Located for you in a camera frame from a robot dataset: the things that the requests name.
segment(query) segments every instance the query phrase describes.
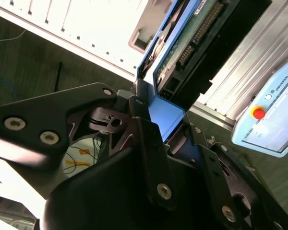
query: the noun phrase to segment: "blue cable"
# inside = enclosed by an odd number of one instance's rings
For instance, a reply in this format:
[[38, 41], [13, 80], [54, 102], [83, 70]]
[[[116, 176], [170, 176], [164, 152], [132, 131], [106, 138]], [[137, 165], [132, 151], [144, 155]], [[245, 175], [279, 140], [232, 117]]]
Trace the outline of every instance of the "blue cable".
[[9, 86], [9, 88], [12, 90], [12, 92], [14, 94], [15, 100], [17, 100], [17, 94], [16, 94], [14, 87], [7, 80], [5, 80], [2, 77], [0, 77], [0, 81], [4, 82], [5, 84], [7, 84]]

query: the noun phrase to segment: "green circuit board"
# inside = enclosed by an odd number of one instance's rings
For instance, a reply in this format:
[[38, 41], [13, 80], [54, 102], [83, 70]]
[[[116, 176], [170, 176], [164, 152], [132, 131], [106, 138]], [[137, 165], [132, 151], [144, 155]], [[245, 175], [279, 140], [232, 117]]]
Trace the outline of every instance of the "green circuit board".
[[168, 71], [173, 70], [177, 61], [184, 62], [188, 58], [188, 55], [193, 51], [189, 43], [192, 40], [198, 42], [203, 37], [222, 6], [223, 4], [217, 2], [217, 0], [203, 0], [200, 3], [158, 70], [157, 79], [163, 78]]

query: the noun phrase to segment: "red emergency stop button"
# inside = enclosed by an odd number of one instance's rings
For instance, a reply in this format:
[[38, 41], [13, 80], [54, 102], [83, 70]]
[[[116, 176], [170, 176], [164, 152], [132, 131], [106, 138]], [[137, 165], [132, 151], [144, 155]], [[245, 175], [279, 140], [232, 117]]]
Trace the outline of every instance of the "red emergency stop button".
[[253, 111], [253, 116], [258, 120], [263, 119], [265, 116], [265, 111], [262, 108], [257, 108]]

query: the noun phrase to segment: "universal robots logo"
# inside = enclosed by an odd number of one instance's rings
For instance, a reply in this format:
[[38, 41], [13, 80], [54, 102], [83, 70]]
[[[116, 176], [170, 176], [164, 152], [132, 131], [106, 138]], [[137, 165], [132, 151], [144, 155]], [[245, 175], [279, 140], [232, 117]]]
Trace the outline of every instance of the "universal robots logo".
[[274, 93], [275, 91], [278, 91], [279, 88], [285, 83], [285, 81], [288, 78], [288, 74], [286, 75], [286, 77], [284, 77], [284, 79], [280, 82], [280, 84], [277, 86], [277, 88], [275, 90], [271, 90], [270, 93]]

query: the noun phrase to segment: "screw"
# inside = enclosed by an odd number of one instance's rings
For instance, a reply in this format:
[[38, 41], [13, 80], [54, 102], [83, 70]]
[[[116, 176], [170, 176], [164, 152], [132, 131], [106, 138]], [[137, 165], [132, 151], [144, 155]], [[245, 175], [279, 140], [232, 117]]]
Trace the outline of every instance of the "screw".
[[45, 144], [54, 145], [58, 143], [59, 136], [54, 132], [46, 131], [40, 135], [40, 140]]
[[230, 221], [232, 223], [236, 222], [236, 216], [235, 216], [234, 212], [229, 207], [223, 206], [222, 212], [228, 221]]
[[220, 148], [224, 151], [227, 152], [227, 148], [224, 145], [221, 145]]
[[202, 132], [198, 127], [195, 127], [194, 129], [195, 129], [195, 131], [196, 131], [197, 133], [201, 133], [201, 132]]
[[137, 103], [139, 103], [139, 104], [143, 104], [143, 102], [141, 101], [141, 100], [139, 100], [139, 99], [136, 99], [135, 100]]
[[10, 117], [4, 121], [5, 127], [10, 130], [18, 131], [25, 127], [25, 121], [18, 117]]
[[170, 200], [172, 198], [171, 189], [164, 183], [160, 183], [157, 185], [157, 191], [159, 195], [165, 200]]
[[107, 90], [107, 89], [104, 89], [104, 93], [105, 93], [106, 95], [112, 95], [112, 92], [111, 92], [110, 90]]
[[274, 223], [274, 225], [276, 226], [276, 228], [278, 229], [278, 230], [283, 230], [283, 227], [280, 225], [280, 223], [278, 223], [277, 221], [273, 221], [273, 223]]

